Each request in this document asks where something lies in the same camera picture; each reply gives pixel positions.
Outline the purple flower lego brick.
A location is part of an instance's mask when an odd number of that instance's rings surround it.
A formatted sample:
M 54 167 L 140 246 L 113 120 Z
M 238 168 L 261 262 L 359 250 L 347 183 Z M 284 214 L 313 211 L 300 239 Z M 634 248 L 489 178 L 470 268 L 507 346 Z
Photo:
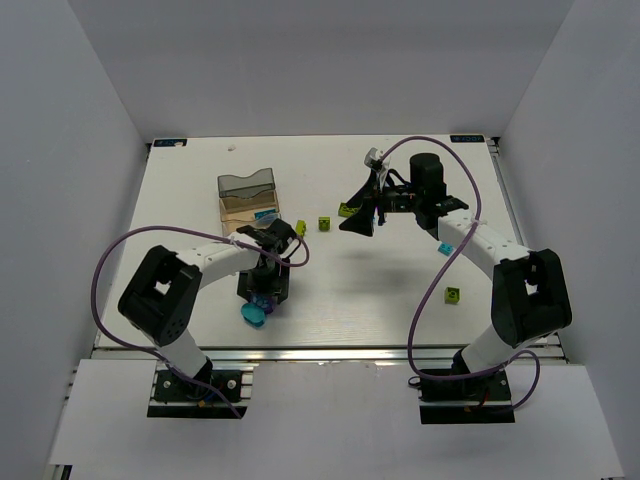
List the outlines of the purple flower lego brick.
M 260 308 L 266 315 L 270 315 L 274 311 L 276 302 L 273 297 L 254 295 L 251 302 Z

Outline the teal rounded lego brick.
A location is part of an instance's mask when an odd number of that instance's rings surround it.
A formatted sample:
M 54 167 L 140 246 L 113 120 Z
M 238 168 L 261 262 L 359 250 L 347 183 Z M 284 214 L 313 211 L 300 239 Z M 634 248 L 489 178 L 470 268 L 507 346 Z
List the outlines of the teal rounded lego brick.
M 267 319 L 265 311 L 253 303 L 244 304 L 240 312 L 244 321 L 253 328 L 261 328 Z

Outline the teal lego brick with studs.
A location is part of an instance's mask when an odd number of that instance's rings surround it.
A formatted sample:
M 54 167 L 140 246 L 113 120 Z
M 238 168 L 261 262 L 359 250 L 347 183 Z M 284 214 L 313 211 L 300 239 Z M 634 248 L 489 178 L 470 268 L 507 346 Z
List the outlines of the teal lego brick with studs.
M 257 224 L 264 224 L 275 220 L 278 217 L 278 213 L 275 210 L 265 210 L 256 212 L 254 217 Z

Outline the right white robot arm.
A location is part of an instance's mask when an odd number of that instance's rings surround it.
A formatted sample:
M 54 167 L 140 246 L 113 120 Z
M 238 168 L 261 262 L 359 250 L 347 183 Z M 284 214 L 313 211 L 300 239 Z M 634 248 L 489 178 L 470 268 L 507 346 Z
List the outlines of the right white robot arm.
M 452 246 L 491 281 L 490 326 L 456 353 L 452 375 L 467 380 L 491 375 L 534 341 L 567 327 L 572 312 L 561 261 L 550 249 L 533 251 L 476 219 L 448 194 L 444 167 L 432 153 L 409 160 L 410 178 L 389 168 L 376 149 L 364 160 L 370 174 L 349 199 L 353 214 L 340 230 L 366 237 L 389 213 L 411 213 L 434 239 Z

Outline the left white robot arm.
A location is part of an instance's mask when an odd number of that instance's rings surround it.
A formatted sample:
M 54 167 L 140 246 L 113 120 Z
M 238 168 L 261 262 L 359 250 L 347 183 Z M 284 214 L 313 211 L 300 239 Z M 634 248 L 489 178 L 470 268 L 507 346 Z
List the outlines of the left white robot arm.
M 281 219 L 266 228 L 239 227 L 220 243 L 175 252 L 150 249 L 118 302 L 118 311 L 182 375 L 205 383 L 212 363 L 188 330 L 200 290 L 237 274 L 236 294 L 256 327 L 288 297 L 289 260 L 296 232 Z

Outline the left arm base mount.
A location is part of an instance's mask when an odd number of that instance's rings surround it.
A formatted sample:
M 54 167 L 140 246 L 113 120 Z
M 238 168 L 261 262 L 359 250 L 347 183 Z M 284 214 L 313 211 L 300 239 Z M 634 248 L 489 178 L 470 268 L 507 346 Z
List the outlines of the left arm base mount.
M 205 420 L 242 418 L 251 398 L 252 370 L 248 367 L 214 368 L 209 382 L 230 402 L 237 414 L 211 389 L 185 382 L 166 368 L 157 368 L 147 417 Z

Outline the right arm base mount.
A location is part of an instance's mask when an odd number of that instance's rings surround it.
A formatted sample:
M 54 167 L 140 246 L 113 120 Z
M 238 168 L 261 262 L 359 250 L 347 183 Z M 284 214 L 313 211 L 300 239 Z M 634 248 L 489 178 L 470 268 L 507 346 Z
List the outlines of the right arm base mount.
M 512 424 L 515 414 L 504 371 L 469 380 L 428 380 L 411 377 L 418 391 L 423 425 Z

